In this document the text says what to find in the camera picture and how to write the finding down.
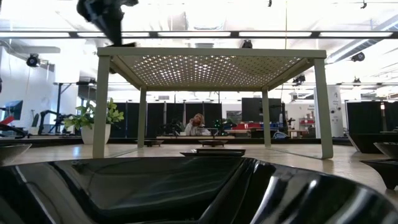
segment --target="robotic arm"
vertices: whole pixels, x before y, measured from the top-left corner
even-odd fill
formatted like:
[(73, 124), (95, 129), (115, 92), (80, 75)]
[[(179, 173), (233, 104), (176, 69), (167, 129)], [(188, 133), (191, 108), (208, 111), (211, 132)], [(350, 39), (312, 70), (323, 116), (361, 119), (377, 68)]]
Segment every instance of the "robotic arm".
[(77, 12), (93, 23), (114, 46), (122, 45), (122, 5), (135, 6), (138, 0), (79, 0)]

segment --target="white table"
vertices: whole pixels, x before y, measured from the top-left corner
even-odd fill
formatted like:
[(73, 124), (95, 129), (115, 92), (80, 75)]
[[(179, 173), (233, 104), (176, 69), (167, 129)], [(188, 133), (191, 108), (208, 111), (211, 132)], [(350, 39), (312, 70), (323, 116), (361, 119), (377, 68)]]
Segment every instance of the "white table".
[[(93, 157), (104, 157), (109, 68), (141, 91), (138, 148), (144, 146), (147, 91), (268, 91), (315, 66), (322, 156), (333, 157), (324, 50), (100, 47)], [(269, 124), (269, 114), (263, 116)], [(264, 145), (271, 148), (270, 127)]]

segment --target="person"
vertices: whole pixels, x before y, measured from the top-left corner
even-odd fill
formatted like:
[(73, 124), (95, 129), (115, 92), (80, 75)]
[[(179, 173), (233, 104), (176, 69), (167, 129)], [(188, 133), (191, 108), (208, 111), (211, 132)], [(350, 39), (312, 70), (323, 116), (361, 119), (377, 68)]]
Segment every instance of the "person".
[(205, 126), (205, 117), (202, 114), (196, 114), (187, 124), (185, 134), (187, 136), (209, 136), (209, 130), (203, 128)]

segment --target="wooden floor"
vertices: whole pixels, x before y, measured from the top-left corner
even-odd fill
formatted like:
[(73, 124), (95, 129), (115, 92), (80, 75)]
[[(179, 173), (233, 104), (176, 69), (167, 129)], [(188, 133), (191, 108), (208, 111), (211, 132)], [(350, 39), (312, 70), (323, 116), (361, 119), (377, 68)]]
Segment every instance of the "wooden floor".
[[(106, 157), (160, 157), (160, 156), (182, 156), (180, 152), (190, 149), (201, 148), (201, 145), (168, 145), (161, 147), (145, 147), (137, 149), (134, 144), (108, 144), (106, 146)], [(252, 157), (262, 161), (317, 170), (327, 174), (334, 174), (355, 180), (368, 185), (378, 192), (386, 195), (398, 206), (397, 190), (387, 190), (380, 175), (365, 164), (359, 162), (364, 159), (384, 159), (382, 154), (362, 154), (356, 152), (351, 146), (334, 146), (335, 156), (333, 159), (319, 160), (303, 156), (296, 156), (279, 151), (264, 149), (263, 145), (225, 145), (230, 149), (246, 149), (245, 157)], [(276, 144), (273, 149), (316, 154), (320, 152), (320, 145), (316, 144)], [(25, 154), (19, 156), (13, 164), (25, 164), (31, 162), (56, 161), (65, 159), (88, 159), (91, 158), (91, 146), (57, 146), (29, 149)]]

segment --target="perforated tabletop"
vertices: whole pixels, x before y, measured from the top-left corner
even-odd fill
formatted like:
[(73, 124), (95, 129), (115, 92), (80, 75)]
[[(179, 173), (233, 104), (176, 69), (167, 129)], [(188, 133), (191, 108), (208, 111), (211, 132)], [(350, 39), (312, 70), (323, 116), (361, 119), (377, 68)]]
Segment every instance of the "perforated tabletop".
[(271, 90), (326, 58), (324, 50), (105, 47), (111, 68), (147, 91)]

